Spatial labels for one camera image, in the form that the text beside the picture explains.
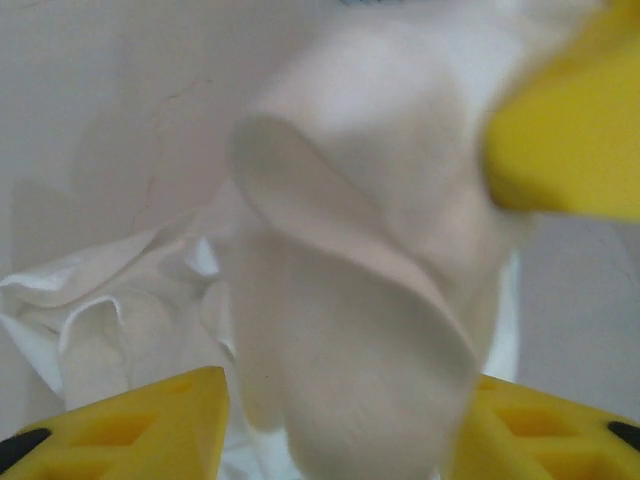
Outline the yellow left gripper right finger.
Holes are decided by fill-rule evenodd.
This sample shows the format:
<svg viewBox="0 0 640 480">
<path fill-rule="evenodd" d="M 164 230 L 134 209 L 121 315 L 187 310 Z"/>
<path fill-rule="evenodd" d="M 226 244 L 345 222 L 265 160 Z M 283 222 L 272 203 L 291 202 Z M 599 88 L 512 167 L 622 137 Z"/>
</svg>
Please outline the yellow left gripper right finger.
<svg viewBox="0 0 640 480">
<path fill-rule="evenodd" d="M 638 480 L 639 425 L 483 375 L 447 477 Z"/>
</svg>

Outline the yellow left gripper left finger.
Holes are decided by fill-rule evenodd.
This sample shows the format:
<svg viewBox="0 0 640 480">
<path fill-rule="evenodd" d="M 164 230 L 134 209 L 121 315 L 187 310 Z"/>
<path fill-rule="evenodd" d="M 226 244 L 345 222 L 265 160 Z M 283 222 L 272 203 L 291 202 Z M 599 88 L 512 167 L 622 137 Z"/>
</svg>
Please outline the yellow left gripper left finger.
<svg viewBox="0 0 640 480">
<path fill-rule="evenodd" d="M 203 367 L 24 427 L 1 443 L 4 479 L 214 479 L 230 401 Z"/>
</svg>

